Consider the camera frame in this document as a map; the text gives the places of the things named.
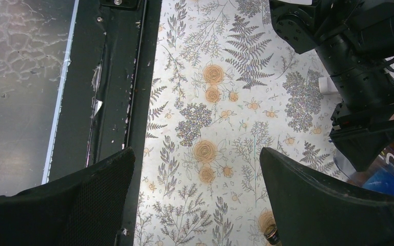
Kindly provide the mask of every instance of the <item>white label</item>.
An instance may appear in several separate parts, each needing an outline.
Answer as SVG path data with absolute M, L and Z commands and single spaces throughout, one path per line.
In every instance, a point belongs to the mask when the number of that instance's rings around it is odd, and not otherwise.
M 313 0 L 279 0 L 279 1 L 289 4 L 312 5 Z

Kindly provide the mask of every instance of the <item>white edge strip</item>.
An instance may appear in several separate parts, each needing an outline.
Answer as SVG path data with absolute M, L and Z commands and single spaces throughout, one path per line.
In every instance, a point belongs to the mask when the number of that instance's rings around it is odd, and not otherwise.
M 43 170 L 42 185 L 44 185 L 49 181 L 50 164 L 52 162 L 53 145 L 55 143 L 56 128 L 58 125 L 58 118 L 60 116 L 60 111 L 61 111 L 61 101 L 63 99 L 64 84 L 66 82 L 66 77 L 67 77 L 67 68 L 69 67 L 71 62 L 70 51 L 72 48 L 74 26 L 76 24 L 76 13 L 77 13 L 78 5 L 79 5 L 79 0 L 75 0 L 75 4 L 73 6 L 72 20 L 70 22 L 69 37 L 67 39 L 66 53 L 64 55 L 63 67 L 61 69 L 61 79 L 60 79 L 60 85 L 58 87 L 58 96 L 56 97 L 55 113 L 53 115 L 52 129 L 50 131 L 49 146 L 46 154 L 45 168 Z

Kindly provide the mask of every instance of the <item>fern leaf print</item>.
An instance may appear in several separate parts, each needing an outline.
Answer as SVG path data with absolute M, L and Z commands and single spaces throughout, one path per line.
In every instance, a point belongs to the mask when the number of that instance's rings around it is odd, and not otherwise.
M 300 160 L 300 162 L 309 165 L 310 168 L 315 169 L 317 171 L 323 173 L 329 173 L 333 168 L 333 166 L 335 166 L 335 163 L 333 161 L 330 161 L 329 163 L 324 164 L 324 162 L 330 156 L 330 154 L 324 153 L 320 155 L 320 152 L 321 149 L 316 149 L 315 145 L 312 145 L 311 143 L 304 141 L 304 152 L 303 152 L 304 157 Z
M 226 43 L 232 45 L 231 49 L 224 49 L 234 58 L 225 61 L 231 64 L 239 73 L 237 81 L 245 82 L 243 89 L 251 89 L 254 86 L 266 86 L 262 79 L 269 78 L 274 74 L 265 73 L 261 70 L 265 68 L 271 60 L 273 54 L 262 57 L 265 49 L 271 42 L 270 39 L 262 40 L 264 32 L 256 33 L 258 26 L 249 26 L 248 21 L 235 15 L 235 22 L 230 29 L 234 34 L 229 35 L 231 39 Z
M 152 86 L 155 85 L 158 81 L 161 81 L 161 79 L 160 78 L 153 79 Z M 162 129 L 167 126 L 167 124 L 157 124 L 154 123 L 153 121 L 156 118 L 159 118 L 159 116 L 164 111 L 165 107 L 167 107 L 168 101 L 159 107 L 152 108 L 152 106 L 154 106 L 159 99 L 163 99 L 162 92 L 166 88 L 167 88 L 166 86 L 153 88 L 153 90 L 150 93 L 150 101 L 149 101 L 150 105 L 149 105 L 149 112 L 147 115 L 147 125 L 146 125 L 146 138 L 158 138 L 158 136 L 156 136 L 155 133 L 153 133 L 152 131 Z

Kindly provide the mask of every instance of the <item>floral wallpaper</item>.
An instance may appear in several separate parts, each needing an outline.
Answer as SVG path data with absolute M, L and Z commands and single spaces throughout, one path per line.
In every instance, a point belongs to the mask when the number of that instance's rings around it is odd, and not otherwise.
M 336 178 L 325 70 L 272 29 L 268 0 L 164 0 L 134 245 L 269 245 L 262 147 Z

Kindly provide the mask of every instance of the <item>black bracket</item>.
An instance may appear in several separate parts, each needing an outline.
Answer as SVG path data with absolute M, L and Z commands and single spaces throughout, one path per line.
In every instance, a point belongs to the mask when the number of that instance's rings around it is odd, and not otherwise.
M 377 155 L 394 142 L 394 120 L 330 132 L 334 145 L 358 172 L 366 171 Z
M 100 3 L 102 6 L 134 10 L 138 7 L 140 0 L 100 0 Z

